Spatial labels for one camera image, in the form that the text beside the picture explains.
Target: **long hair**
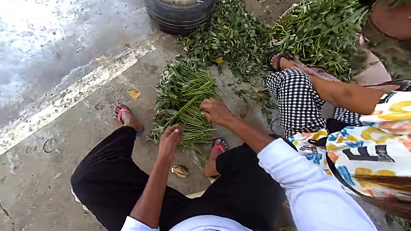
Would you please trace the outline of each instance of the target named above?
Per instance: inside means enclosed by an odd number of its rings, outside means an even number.
[[[354,177],[357,180],[374,183],[410,196],[409,201],[396,197],[378,198],[365,195],[362,197],[392,215],[411,220],[411,177],[375,175],[355,175]]]

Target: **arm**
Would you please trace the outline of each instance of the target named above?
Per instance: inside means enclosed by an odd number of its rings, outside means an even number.
[[[299,155],[282,139],[274,139],[235,117],[223,102],[206,99],[200,111],[244,140],[260,166],[286,190],[299,231],[376,230],[362,208],[337,179]]]
[[[175,147],[182,138],[182,127],[173,125],[169,127],[160,138],[160,146],[157,159],[154,163],[148,182],[139,200],[130,213],[137,221],[151,228],[157,228],[163,203],[164,193],[167,186],[167,178],[171,162],[174,160]]]
[[[282,139],[270,143],[258,158],[260,166],[286,190],[299,231],[376,230],[364,210],[334,177]]]
[[[311,84],[320,98],[334,106],[369,115],[385,92],[352,83],[332,82],[309,74]]]

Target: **black rubber tire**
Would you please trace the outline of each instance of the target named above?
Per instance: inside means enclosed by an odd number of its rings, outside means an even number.
[[[209,25],[217,0],[203,0],[191,5],[176,5],[161,0],[145,0],[148,15],[157,27],[172,35],[188,36]]]

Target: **black pants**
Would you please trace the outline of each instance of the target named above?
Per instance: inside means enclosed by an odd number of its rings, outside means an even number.
[[[122,228],[148,180],[132,159],[135,139],[132,127],[115,130],[90,151],[71,177],[74,193],[109,231]],[[243,144],[217,158],[221,176],[201,197],[189,199],[167,186],[160,230],[197,215],[230,218],[255,231],[275,230],[285,195],[258,161],[256,153]]]

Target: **terracotta pot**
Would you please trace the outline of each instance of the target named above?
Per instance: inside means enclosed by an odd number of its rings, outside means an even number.
[[[380,0],[372,8],[371,22],[383,34],[397,40],[411,39],[411,4],[391,7]]]

